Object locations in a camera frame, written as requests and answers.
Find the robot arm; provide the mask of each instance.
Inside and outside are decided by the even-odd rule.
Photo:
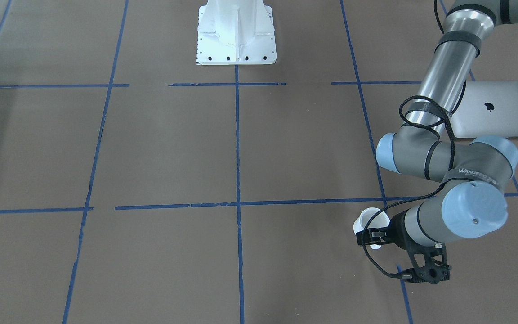
[[[413,268],[393,277],[434,284],[447,280],[445,243],[483,236],[506,222],[504,189],[518,162],[514,144],[497,136],[457,146],[439,140],[482,41],[495,26],[514,23],[518,0],[457,0],[421,83],[421,99],[410,100],[407,123],[378,144],[382,168],[442,183],[437,197],[394,216],[388,227],[357,234],[363,246],[394,243],[407,250]],[[423,254],[425,266],[417,265],[416,254]]]

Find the robot end effector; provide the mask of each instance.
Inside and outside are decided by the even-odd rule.
[[[408,123],[380,140],[376,156],[382,168],[444,185],[437,197],[394,216],[389,226],[357,234],[359,245],[394,243],[407,250],[413,268],[397,278],[416,283],[449,279],[444,244],[478,238],[506,222],[503,192],[518,163],[514,144],[497,136],[477,138],[469,145],[441,142],[445,125],[439,122],[448,121],[460,100],[482,40],[495,26],[514,23],[518,0],[457,0],[418,92],[430,100],[411,101],[405,113]],[[425,258],[423,267],[415,260],[417,254]]]

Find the white mounting plate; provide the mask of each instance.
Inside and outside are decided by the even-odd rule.
[[[199,22],[205,8],[199,8]],[[273,24],[273,9],[265,6]],[[237,55],[235,46],[228,46],[219,41],[216,35],[199,34],[197,38],[197,64],[200,65],[235,65],[235,64],[274,64],[277,61],[275,35],[255,35],[253,40],[242,46],[241,55]]]

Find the silver laptop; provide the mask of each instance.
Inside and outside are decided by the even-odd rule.
[[[467,82],[451,125],[458,138],[518,137],[518,81]]]

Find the blue cap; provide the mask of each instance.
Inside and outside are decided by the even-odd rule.
[[[507,220],[507,201],[499,189],[483,181],[464,182],[442,201],[445,225],[456,235],[473,239],[501,228]]]
[[[379,144],[377,145],[375,155],[377,158],[377,163],[381,168],[401,174],[399,170],[397,170],[397,166],[395,166],[395,157],[393,156],[394,137],[395,133],[388,133],[383,135],[379,141]]]
[[[495,135],[487,135],[475,138],[473,143],[483,143],[491,146],[498,150],[511,164],[511,176],[514,175],[514,169],[518,163],[518,150],[517,147],[508,139]]]

